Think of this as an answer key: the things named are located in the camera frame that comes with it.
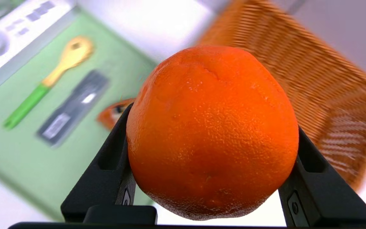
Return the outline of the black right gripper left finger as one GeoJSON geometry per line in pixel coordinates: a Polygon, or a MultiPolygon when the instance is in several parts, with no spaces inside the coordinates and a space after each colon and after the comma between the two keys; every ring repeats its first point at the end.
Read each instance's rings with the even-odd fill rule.
{"type": "Polygon", "coordinates": [[[157,223],[153,206],[134,206],[136,181],[128,159],[129,105],[61,205],[67,223],[157,223]]]}

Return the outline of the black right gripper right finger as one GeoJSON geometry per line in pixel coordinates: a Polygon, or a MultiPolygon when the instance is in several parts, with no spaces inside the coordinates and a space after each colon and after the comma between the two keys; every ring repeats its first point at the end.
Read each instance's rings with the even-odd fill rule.
{"type": "Polygon", "coordinates": [[[295,165],[278,192],[288,227],[366,227],[366,203],[301,128],[295,165]]]}

